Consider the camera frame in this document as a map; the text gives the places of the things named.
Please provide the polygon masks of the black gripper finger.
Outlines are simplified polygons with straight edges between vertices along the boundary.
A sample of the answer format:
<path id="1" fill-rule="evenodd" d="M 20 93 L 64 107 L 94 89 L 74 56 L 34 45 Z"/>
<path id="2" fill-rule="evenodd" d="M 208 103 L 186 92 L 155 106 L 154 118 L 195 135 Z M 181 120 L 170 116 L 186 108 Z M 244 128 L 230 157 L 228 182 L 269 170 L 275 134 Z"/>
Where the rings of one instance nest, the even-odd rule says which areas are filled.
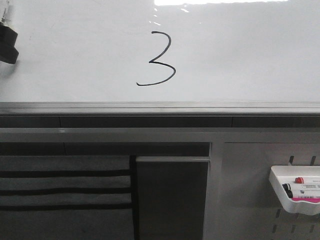
<path id="1" fill-rule="evenodd" d="M 8 26 L 0 25 L 0 61 L 15 64 L 19 52 L 15 48 L 18 34 Z"/>

